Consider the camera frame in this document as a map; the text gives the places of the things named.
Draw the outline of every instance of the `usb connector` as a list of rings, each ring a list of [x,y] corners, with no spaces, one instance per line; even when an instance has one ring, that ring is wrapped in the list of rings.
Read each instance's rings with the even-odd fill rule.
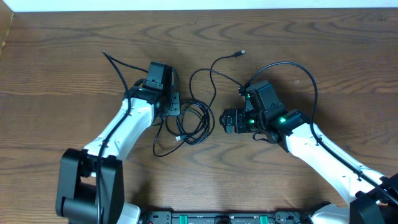
[[[186,137],[186,135],[181,135],[181,136],[177,136],[177,137],[175,137],[175,140],[176,141],[179,141],[179,140],[181,140],[181,139],[185,139],[185,137]]]
[[[234,56],[234,57],[241,56],[241,55],[244,54],[244,53],[246,53],[246,51],[245,51],[245,50],[241,50],[241,51],[239,51],[239,52],[235,52],[235,53],[233,54],[233,56]]]

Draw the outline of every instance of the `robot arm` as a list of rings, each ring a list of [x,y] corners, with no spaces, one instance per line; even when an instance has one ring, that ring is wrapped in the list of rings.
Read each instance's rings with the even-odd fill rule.
[[[113,129],[116,123],[125,114],[128,103],[128,99],[124,99],[122,107],[120,108],[117,115],[108,124],[104,131],[94,139],[94,141],[88,143],[84,149],[87,149],[87,153],[92,156],[98,156],[100,147],[104,138]],[[138,137],[146,128],[152,124],[155,118],[155,106],[148,103],[146,100],[139,98],[131,98],[131,110],[130,116],[128,116],[120,127],[111,136],[108,145],[104,151],[103,157],[114,156],[116,159],[124,162],[133,145],[136,143]]]
[[[279,144],[286,152],[314,168],[350,206],[350,209],[324,206],[310,215],[312,223],[383,223],[384,217],[376,202],[395,203],[397,175],[388,179],[358,162],[328,139],[316,124],[313,124],[314,137],[310,118],[299,110],[287,111],[268,81],[249,85],[241,94],[246,102],[245,108],[224,111],[220,116],[224,130],[227,133],[254,133],[253,139],[257,141]],[[258,134],[266,138],[256,139]],[[379,185],[378,189],[365,181],[364,176]],[[385,192],[393,198],[386,197]]]
[[[322,137],[322,141],[341,158],[357,167],[358,170],[364,172],[365,175],[372,178],[376,183],[382,183],[380,177],[383,175],[381,173],[364,166],[347,154],[328,139],[316,124],[314,124],[314,129],[317,136]],[[356,174],[337,161],[320,144],[317,144],[312,136],[309,124],[302,124],[292,132],[290,136],[286,136],[285,138],[288,151],[314,168],[315,171],[337,190],[348,205],[356,199],[355,194],[357,192],[362,191],[367,193],[374,188],[366,181],[360,180]]]
[[[156,117],[180,113],[179,93],[172,93],[178,83],[177,72],[170,66],[152,62],[147,78],[129,91],[131,98],[123,99],[121,109],[104,131],[83,150],[68,149],[61,159],[56,212],[70,222],[96,223],[97,189],[81,181],[83,177],[97,176],[100,148],[109,133],[119,123],[101,156],[101,209],[102,223],[137,223],[140,209],[124,202],[123,163],[141,133]],[[128,100],[131,101],[129,115]]]

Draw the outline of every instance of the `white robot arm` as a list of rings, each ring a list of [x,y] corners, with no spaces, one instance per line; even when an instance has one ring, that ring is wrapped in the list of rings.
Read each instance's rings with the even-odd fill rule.
[[[317,136],[321,137],[322,141],[337,155],[352,164],[357,170],[361,170],[376,183],[382,184],[380,178],[383,175],[380,172],[366,167],[351,157],[328,139],[316,124],[314,124],[314,129]],[[293,134],[287,136],[285,140],[289,152],[314,168],[337,190],[348,206],[352,201],[357,199],[357,192],[368,193],[374,188],[366,181],[361,180],[358,175],[353,173],[318,144],[311,133],[309,124],[302,124],[292,132]],[[338,208],[334,205],[327,205],[312,215],[312,221],[314,224],[348,224],[349,208]]]
[[[119,112],[107,125],[104,131],[99,134],[94,141],[88,143],[84,147],[84,149],[88,150],[87,153],[89,155],[98,156],[98,152],[100,151],[100,147],[104,138],[126,113],[128,107],[127,100],[128,99],[123,100],[122,107],[120,108]],[[138,137],[152,124],[152,121],[155,120],[154,105],[148,103],[146,100],[138,98],[131,98],[130,101],[130,115],[111,136],[103,153],[104,158],[115,156],[116,159],[124,163]],[[138,222],[140,213],[141,210],[137,205],[125,202],[118,219],[118,224],[136,224]]]
[[[104,54],[115,68],[112,60],[130,67]],[[139,207],[124,203],[123,163],[156,117],[180,113],[179,93],[172,93],[178,83],[177,72],[156,62],[145,72],[145,80],[139,80],[130,90],[125,86],[130,93],[125,93],[119,112],[104,131],[83,150],[68,149],[64,153],[55,206],[58,216],[83,223],[137,223]],[[81,177],[89,176],[96,177],[96,186],[81,181]]]

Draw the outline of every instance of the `black camera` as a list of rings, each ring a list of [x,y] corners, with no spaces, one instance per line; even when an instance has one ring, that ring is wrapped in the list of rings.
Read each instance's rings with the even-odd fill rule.
[[[220,123],[228,134],[233,129],[235,133],[254,133],[253,138],[256,134],[265,134],[267,138],[263,140],[275,144],[292,134],[297,126],[309,123],[309,118],[299,110],[286,110],[268,81],[250,85],[241,92],[245,108],[225,109],[220,116]]]

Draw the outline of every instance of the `wood grain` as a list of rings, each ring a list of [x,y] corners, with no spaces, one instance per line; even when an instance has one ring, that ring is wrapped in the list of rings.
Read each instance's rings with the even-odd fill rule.
[[[0,222],[65,223],[55,215],[59,160],[94,139],[120,107],[123,87],[101,50],[143,68],[167,63],[189,98],[190,74],[238,50],[215,68],[245,82],[264,65],[293,60],[315,76],[316,123],[351,155],[386,176],[398,170],[398,10],[57,12],[15,16],[0,60]],[[121,68],[132,84],[145,74]],[[270,80],[289,109],[309,114],[313,89],[296,68],[272,68]],[[209,102],[208,74],[193,91]],[[242,107],[237,86],[215,76],[212,106]],[[217,123],[201,145],[152,155],[147,129],[124,166],[126,200],[174,210],[305,209],[344,201],[306,163],[250,134]],[[158,148],[174,138],[162,131]]]

